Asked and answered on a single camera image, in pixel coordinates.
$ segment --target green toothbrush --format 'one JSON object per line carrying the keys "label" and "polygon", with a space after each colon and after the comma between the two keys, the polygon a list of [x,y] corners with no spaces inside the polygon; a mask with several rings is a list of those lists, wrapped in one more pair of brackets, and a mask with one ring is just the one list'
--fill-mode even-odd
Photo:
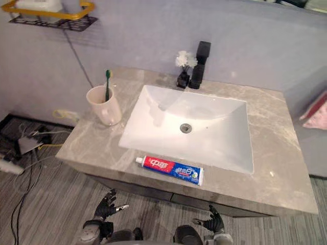
{"label": "green toothbrush", "polygon": [[109,78],[110,78],[110,70],[107,70],[106,77],[107,77],[106,101],[108,101],[109,100]]}

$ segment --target gray marble countertop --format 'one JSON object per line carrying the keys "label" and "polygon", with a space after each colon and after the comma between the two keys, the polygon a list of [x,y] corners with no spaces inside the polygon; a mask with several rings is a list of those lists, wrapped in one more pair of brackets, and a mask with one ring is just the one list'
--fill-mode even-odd
{"label": "gray marble countertop", "polygon": [[176,77],[131,68],[116,68],[112,88],[123,118],[115,126],[100,123],[92,112],[78,122],[57,158],[84,173],[152,187],[209,202],[271,215],[318,213],[308,170],[281,92],[203,81],[191,91],[247,102],[254,174],[162,157],[204,168],[202,186],[141,168],[135,158],[146,152],[118,146],[124,127],[145,84],[178,89]]}

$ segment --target sink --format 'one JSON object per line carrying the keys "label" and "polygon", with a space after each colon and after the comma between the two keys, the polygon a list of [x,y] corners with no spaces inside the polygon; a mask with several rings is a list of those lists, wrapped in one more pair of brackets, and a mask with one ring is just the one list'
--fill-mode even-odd
{"label": "sink", "polygon": [[241,100],[145,85],[119,146],[245,174],[254,171],[246,102]]}

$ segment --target toothpaste cap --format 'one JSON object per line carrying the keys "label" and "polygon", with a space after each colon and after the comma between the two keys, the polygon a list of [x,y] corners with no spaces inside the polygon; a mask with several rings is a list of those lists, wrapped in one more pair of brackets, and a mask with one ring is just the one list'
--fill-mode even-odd
{"label": "toothpaste cap", "polygon": [[137,157],[135,161],[137,163],[143,163],[143,157]]}

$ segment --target wall socket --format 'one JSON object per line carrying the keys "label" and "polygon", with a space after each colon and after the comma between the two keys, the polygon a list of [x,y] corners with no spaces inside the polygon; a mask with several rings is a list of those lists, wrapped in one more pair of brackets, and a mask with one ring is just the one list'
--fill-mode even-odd
{"label": "wall socket", "polygon": [[63,118],[68,118],[71,119],[75,122],[78,122],[79,119],[81,118],[80,115],[77,112],[74,111],[67,111],[67,110],[62,110],[58,109],[55,111],[58,117],[63,117]]}

